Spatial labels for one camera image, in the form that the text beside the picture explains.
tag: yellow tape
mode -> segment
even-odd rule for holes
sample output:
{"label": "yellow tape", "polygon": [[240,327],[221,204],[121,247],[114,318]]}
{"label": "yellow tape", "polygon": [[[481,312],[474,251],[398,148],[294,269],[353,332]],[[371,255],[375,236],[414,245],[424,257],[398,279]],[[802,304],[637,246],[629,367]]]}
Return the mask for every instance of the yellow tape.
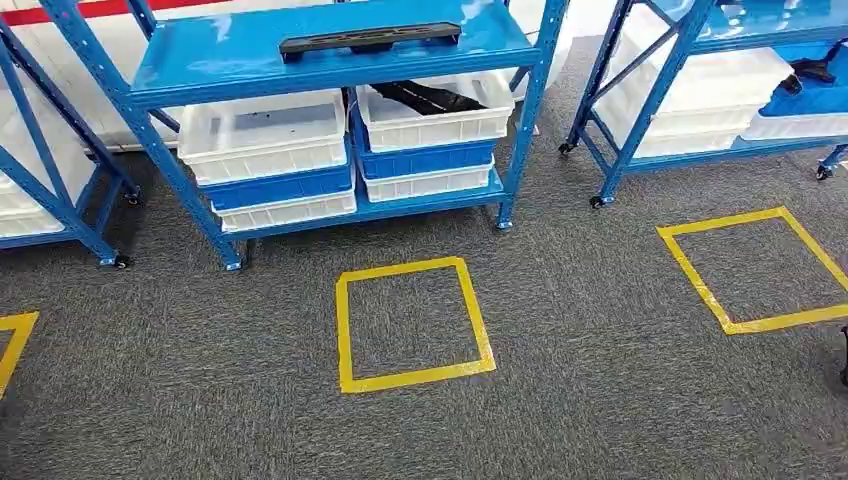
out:
{"label": "yellow tape", "polygon": [[[453,267],[459,277],[459,286],[465,299],[468,316],[474,330],[474,338],[477,349],[480,352],[480,360],[445,367],[428,368],[414,372],[397,373],[393,375],[382,375],[363,379],[353,378],[353,354],[350,346],[350,305],[348,303],[348,288],[350,282],[367,280],[372,278],[387,277],[391,275],[402,275],[405,273],[422,272],[437,268]],[[371,268],[355,272],[345,272],[336,282],[336,320],[339,335],[339,385],[344,393],[361,393],[384,390],[387,388],[402,387],[425,382],[435,382],[449,378],[474,375],[476,373],[492,371],[496,368],[495,357],[483,325],[483,316],[480,313],[480,305],[474,287],[471,285],[471,275],[465,260],[459,257],[445,257],[421,262],[404,263],[388,267]]]}
{"label": "yellow tape", "polygon": [[730,320],[730,317],[727,315],[727,312],[718,303],[715,296],[712,294],[710,289],[704,283],[704,280],[695,271],[695,267],[692,266],[692,263],[686,257],[686,254],[683,253],[683,250],[680,248],[680,245],[674,239],[675,235],[680,235],[684,233],[695,233],[695,232],[703,232],[705,230],[711,230],[714,228],[723,228],[730,227],[733,225],[739,225],[743,223],[756,222],[760,220],[767,220],[770,218],[782,218],[785,220],[792,230],[801,238],[801,241],[804,242],[804,245],[810,249],[811,252],[819,259],[819,261],[824,264],[827,270],[833,275],[836,281],[839,282],[840,285],[848,292],[848,277],[845,276],[845,273],[839,268],[839,266],[834,262],[825,251],[821,248],[821,246],[813,239],[813,237],[807,232],[806,229],[792,216],[789,210],[786,207],[777,207],[769,210],[761,210],[757,212],[751,213],[743,213],[741,215],[731,215],[729,217],[715,218],[711,220],[704,220],[700,222],[687,223],[683,225],[674,225],[670,227],[657,227],[657,232],[660,234],[660,237],[665,241],[666,246],[671,251],[672,256],[677,263],[680,264],[680,268],[683,269],[683,273],[689,278],[689,281],[692,283],[692,286],[695,287],[695,290],[704,300],[704,303],[707,304],[710,310],[712,310],[713,314],[718,319],[719,324],[721,325],[722,330],[727,335],[734,335],[737,333],[757,333],[757,332],[767,332],[770,330],[778,330],[781,328],[792,327],[795,325],[802,325],[805,323],[815,323],[822,322],[825,320],[833,320],[835,318],[848,316],[848,304],[836,305],[833,307],[826,308],[818,308],[815,310],[808,310],[804,312],[791,313],[788,315],[779,315],[776,317],[762,318],[759,320],[752,320],[747,322],[734,323]]}
{"label": "yellow tape", "polygon": [[24,351],[24,346],[32,333],[37,318],[38,312],[0,317],[0,330],[13,331],[9,343],[6,345],[6,350],[3,352],[3,357],[0,358],[0,399],[3,398],[6,386],[9,385],[9,380],[12,378],[12,373],[21,358],[21,353]]}

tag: shelf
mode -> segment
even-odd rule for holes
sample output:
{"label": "shelf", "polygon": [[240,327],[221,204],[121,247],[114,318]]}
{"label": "shelf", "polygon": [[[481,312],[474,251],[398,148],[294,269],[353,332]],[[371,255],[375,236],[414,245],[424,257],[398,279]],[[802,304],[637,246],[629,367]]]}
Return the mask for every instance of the shelf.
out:
{"label": "shelf", "polygon": [[[647,0],[679,20],[692,0]],[[716,5],[691,54],[741,50],[779,44],[848,37],[848,1],[845,0],[738,0]]]}
{"label": "shelf", "polygon": [[815,147],[826,147],[828,145],[839,145],[848,143],[848,136],[836,137],[810,137],[781,140],[757,140],[748,141],[737,138],[733,146],[727,150],[716,152],[697,152],[681,155],[668,155],[663,157],[634,158],[625,172],[645,172],[660,170],[663,168],[691,165],[721,161],[728,158],[740,158],[756,155],[769,155],[773,153],[788,152],[793,150],[804,150]]}
{"label": "shelf", "polygon": [[489,185],[483,188],[378,203],[371,203],[368,201],[368,195],[365,192],[365,185],[363,185],[360,180],[356,186],[357,211],[355,213],[350,215],[341,215],[338,217],[322,218],[308,222],[225,233],[224,237],[228,240],[260,238],[270,235],[280,235],[302,230],[329,227],[333,225],[453,210],[456,208],[472,207],[476,205],[489,205],[507,200],[508,198],[509,196],[504,193],[503,184],[501,183],[500,177],[498,177],[495,169],[492,169],[489,173]]}
{"label": "shelf", "polygon": [[[397,43],[383,53],[332,49],[284,64],[285,38],[348,30],[452,22],[458,45]],[[129,94],[145,108],[337,88],[451,73],[531,65],[541,50],[528,42],[503,2],[371,0],[208,17],[163,20]]]}

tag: blue shelf frame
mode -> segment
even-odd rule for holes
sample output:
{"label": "blue shelf frame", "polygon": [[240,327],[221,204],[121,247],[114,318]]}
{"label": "blue shelf frame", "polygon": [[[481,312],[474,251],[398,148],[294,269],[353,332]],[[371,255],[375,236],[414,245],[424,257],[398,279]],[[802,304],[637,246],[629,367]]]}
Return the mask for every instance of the blue shelf frame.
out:
{"label": "blue shelf frame", "polygon": [[[621,35],[624,21],[633,5],[638,3],[648,6],[668,24],[669,28],[620,73],[602,85],[610,58]],[[691,8],[687,10],[685,5],[688,4],[691,4]],[[722,161],[730,158],[836,145],[834,151],[820,162],[817,171],[819,180],[832,175],[848,146],[848,137],[846,136],[767,141],[746,141],[737,138],[727,150],[650,158],[633,157],[650,127],[651,119],[657,113],[665,95],[671,88],[677,72],[680,71],[686,58],[690,55],[819,40],[828,40],[835,43],[848,37],[848,4],[798,0],[793,11],[782,15],[780,22],[770,23],[763,20],[763,18],[770,18],[768,15],[771,15],[771,13],[768,9],[780,8],[782,5],[782,2],[773,2],[772,0],[747,0],[747,2],[741,2],[737,5],[739,9],[722,9],[716,5],[716,0],[694,0],[691,2],[682,2],[681,0],[617,1],[610,24],[604,34],[601,48],[592,67],[586,90],[580,100],[574,123],[565,142],[559,148],[561,154],[567,154],[578,146],[580,140],[583,140],[592,158],[603,172],[605,181],[598,195],[591,199],[593,207],[597,208],[615,200],[615,191],[625,174]],[[820,8],[823,5],[828,8],[821,10]],[[618,148],[609,129],[595,115],[592,107],[602,95],[618,85],[628,74],[667,42],[673,42],[669,56],[660,69],[657,80],[634,122],[627,140],[621,148]],[[590,123],[598,127],[601,136],[611,147],[612,158],[608,159],[603,154],[587,132]]]}
{"label": "blue shelf frame", "polygon": [[[38,120],[24,92],[20,78],[18,78],[15,65],[32,79],[41,93],[56,107],[65,122],[91,151],[92,161],[96,164],[96,168],[88,184],[80,193],[76,205],[74,205],[67,188],[65,188],[53,157],[54,152],[50,151],[44,134],[38,125]],[[103,142],[97,138],[79,112],[47,76],[29,51],[24,48],[2,18],[0,18],[0,71],[6,79],[9,90],[32,137],[33,144],[44,164],[55,194],[2,146],[0,146],[0,171],[9,176],[64,226],[63,230],[54,233],[2,237],[0,238],[0,249],[77,240],[97,256],[101,265],[126,266],[126,259],[122,258],[117,250],[103,240],[103,232],[109,221],[115,199],[123,192],[125,199],[130,203],[137,204],[141,193],[139,187],[133,182],[129,174],[114,161],[112,154],[109,153]],[[97,211],[95,224],[91,226],[82,217],[90,204],[92,190],[103,175],[108,175],[109,186],[104,201]]]}
{"label": "blue shelf frame", "polygon": [[[530,45],[509,15],[506,5],[500,2],[481,2],[480,11],[474,12],[463,11],[462,2],[459,0],[433,0],[428,2],[428,8],[423,10],[414,8],[411,2],[404,4],[399,0],[337,2],[317,7],[232,14],[227,16],[224,25],[215,23],[221,20],[217,17],[217,20],[207,17],[157,22],[144,0],[127,0],[136,22],[149,39],[145,58],[133,83],[129,84],[86,24],[76,2],[40,1],[53,23],[76,51],[171,185],[183,207],[215,247],[227,270],[238,270],[242,266],[241,257],[235,248],[237,240],[342,223],[499,204],[497,227],[511,227],[513,206],[524,170],[525,157],[567,6],[567,0],[546,2],[538,40],[535,45]],[[277,44],[285,35],[332,33],[387,24],[449,20],[463,21],[463,35],[471,32],[467,37],[460,39],[459,47],[453,49],[440,47],[424,50],[418,46],[414,47],[417,51],[410,51],[396,47],[375,57],[344,55],[339,51],[328,50],[314,53],[314,58],[318,60],[316,68],[312,68],[312,64],[285,65],[279,57],[269,55],[272,50],[276,51]],[[475,25],[478,29],[501,30],[483,30],[475,36]],[[223,42],[231,37],[238,37],[239,32],[249,37],[249,41],[244,45],[239,46],[238,42]],[[205,49],[199,43],[210,35],[214,39],[212,43],[215,48]],[[190,39],[191,42],[180,42],[182,38]],[[189,43],[191,48],[179,48],[179,45]],[[208,56],[221,52],[224,52],[223,58]],[[233,74],[232,71],[219,69],[215,73],[215,66],[221,65],[216,62],[227,62],[242,56],[244,59],[240,64],[243,67],[241,71]],[[251,69],[252,65],[268,68]],[[157,111],[156,109],[168,106],[352,87],[506,67],[520,68],[516,80],[520,80],[523,75],[529,75],[530,78],[520,125],[516,130],[512,158],[503,183],[495,176],[485,189],[385,204],[368,203],[362,195],[363,189],[359,188],[356,213],[293,225],[238,233],[222,232],[220,221],[201,199],[197,186],[185,175],[150,123],[150,115]]]}

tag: black handle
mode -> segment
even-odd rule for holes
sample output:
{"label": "black handle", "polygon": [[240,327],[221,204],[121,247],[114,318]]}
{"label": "black handle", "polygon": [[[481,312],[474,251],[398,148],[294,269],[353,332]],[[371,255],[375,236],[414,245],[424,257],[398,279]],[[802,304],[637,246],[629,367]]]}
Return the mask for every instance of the black handle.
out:
{"label": "black handle", "polygon": [[350,47],[353,53],[374,53],[391,50],[395,42],[446,39],[456,45],[462,28],[449,22],[422,23],[403,27],[367,28],[348,32],[287,38],[280,43],[284,63],[297,62],[303,52]]}

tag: blue bin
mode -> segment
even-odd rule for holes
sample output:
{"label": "blue bin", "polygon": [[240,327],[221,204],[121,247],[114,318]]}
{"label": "blue bin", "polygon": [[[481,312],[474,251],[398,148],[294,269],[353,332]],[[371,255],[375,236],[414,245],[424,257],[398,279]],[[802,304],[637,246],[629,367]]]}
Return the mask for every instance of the blue bin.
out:
{"label": "blue bin", "polygon": [[344,165],[206,185],[200,187],[200,190],[212,202],[215,210],[230,210],[250,205],[344,192],[352,187],[350,173],[351,146],[347,137],[345,137],[345,150],[347,151],[347,162]]}
{"label": "blue bin", "polygon": [[362,175],[368,180],[398,177],[414,173],[488,165],[497,140],[410,148],[392,152],[371,152],[368,131],[356,106],[356,93],[348,89],[348,115],[354,150]]}
{"label": "blue bin", "polygon": [[[802,58],[824,58],[832,42],[815,42],[776,48],[775,51],[788,62]],[[836,82],[827,84],[810,78],[801,78],[802,89],[790,95],[783,88],[775,90],[771,102],[760,110],[764,117],[848,113],[848,47],[842,46],[830,62],[828,71]]]}

